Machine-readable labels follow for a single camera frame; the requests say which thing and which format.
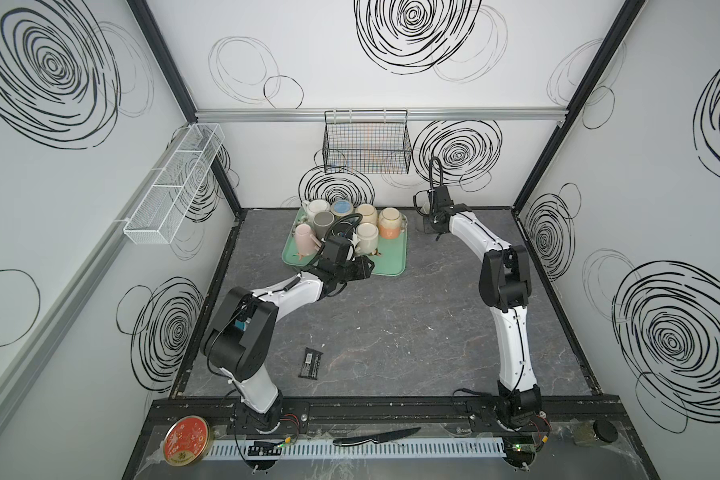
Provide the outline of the green floral tray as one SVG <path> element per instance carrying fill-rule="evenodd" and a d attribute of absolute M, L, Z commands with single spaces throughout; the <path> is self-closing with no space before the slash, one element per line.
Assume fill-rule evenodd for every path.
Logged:
<path fill-rule="evenodd" d="M 372 272 L 375 276 L 395 277 L 401 275 L 405 270 L 407 260 L 408 219 L 404 214 L 401 214 L 401 216 L 402 228 L 400 235 L 396 239 L 385 239 L 381 237 L 379 239 L 377 252 L 374 255 L 369 255 L 369 258 L 375 264 L 375 268 Z M 303 267 L 306 266 L 315 256 L 315 253 L 307 256 L 301 256 L 298 253 L 298 248 L 293 237 L 295 228 L 306 221 L 307 214 L 304 209 L 300 207 L 297 210 L 291 226 L 291 232 L 287 236 L 286 243 L 281 254 L 281 259 L 286 265 L 292 267 Z"/>

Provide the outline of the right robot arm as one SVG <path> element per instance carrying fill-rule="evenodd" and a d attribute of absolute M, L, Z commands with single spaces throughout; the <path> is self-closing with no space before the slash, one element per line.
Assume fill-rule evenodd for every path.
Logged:
<path fill-rule="evenodd" d="M 481 261 L 478 293 L 494 320 L 500 354 L 494 412 L 502 427 L 518 430 L 542 408 L 527 333 L 532 293 L 528 250 L 501 239 L 468 206 L 452 200 L 437 157 L 429 161 L 426 194 L 428 208 L 417 207 L 417 213 L 434 232 L 454 235 Z"/>

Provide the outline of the cream white mug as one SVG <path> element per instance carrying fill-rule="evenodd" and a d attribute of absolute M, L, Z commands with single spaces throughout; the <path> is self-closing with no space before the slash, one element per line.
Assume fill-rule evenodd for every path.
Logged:
<path fill-rule="evenodd" d="M 353 234 L 356 256 L 373 255 L 378 249 L 379 230 L 371 223 L 361 223 Z"/>

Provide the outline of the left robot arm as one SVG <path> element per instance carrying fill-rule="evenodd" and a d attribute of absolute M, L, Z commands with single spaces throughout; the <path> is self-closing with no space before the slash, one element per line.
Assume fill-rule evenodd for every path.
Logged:
<path fill-rule="evenodd" d="M 230 289 L 209 321 L 201 342 L 207 368 L 232 382 L 243 414 L 261 432 L 274 431 L 283 415 L 282 392 L 265 367 L 277 322 L 371 277 L 374 262 L 356 252 L 361 221 L 357 213 L 336 220 L 314 257 L 293 276 L 264 288 Z"/>

